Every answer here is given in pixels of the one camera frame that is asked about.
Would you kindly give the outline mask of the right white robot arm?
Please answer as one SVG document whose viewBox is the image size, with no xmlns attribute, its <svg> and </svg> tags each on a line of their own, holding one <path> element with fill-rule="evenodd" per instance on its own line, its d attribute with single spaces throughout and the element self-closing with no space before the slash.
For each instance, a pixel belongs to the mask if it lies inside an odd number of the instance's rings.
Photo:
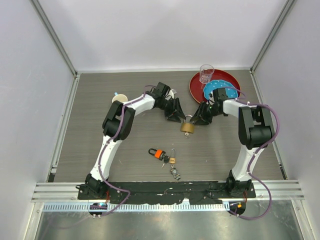
<svg viewBox="0 0 320 240">
<path fill-rule="evenodd" d="M 202 102 L 190 119 L 194 125 L 209 125 L 213 117 L 219 115 L 238 119 L 240 153 L 222 188 L 230 197 L 236 198 L 249 190 L 252 171 L 261 152 L 278 134 L 279 129 L 274 128 L 272 114 L 272 109 L 267 105 L 226 99 Z"/>
</svg>

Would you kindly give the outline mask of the large brass padlock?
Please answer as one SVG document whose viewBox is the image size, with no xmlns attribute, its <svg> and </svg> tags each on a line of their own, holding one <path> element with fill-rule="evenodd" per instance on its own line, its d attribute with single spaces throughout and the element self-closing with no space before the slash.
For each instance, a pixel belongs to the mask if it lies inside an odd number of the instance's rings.
<svg viewBox="0 0 320 240">
<path fill-rule="evenodd" d="M 195 125 L 194 122 L 191 120 L 193 116 L 188 114 L 185 116 L 185 119 L 183 120 L 181 127 L 180 127 L 180 131 L 185 133 L 185 132 L 189 132 L 190 134 L 193 134 L 195 131 Z"/>
</svg>

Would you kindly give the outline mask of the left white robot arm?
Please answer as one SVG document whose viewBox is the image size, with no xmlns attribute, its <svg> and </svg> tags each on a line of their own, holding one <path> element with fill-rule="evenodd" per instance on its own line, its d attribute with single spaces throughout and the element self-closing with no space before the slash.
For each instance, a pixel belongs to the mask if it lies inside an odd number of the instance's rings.
<svg viewBox="0 0 320 240">
<path fill-rule="evenodd" d="M 169 121 L 180 123 L 186 116 L 178 98 L 167 98 L 165 94 L 153 94 L 149 91 L 131 101 L 118 100 L 111 107 L 102 123 L 102 145 L 90 173 L 83 184 L 76 186 L 78 199 L 103 199 L 110 189 L 130 195 L 130 191 L 112 185 L 108 182 L 111 164 L 120 144 L 129 136 L 135 116 L 159 108 L 164 111 Z"/>
</svg>

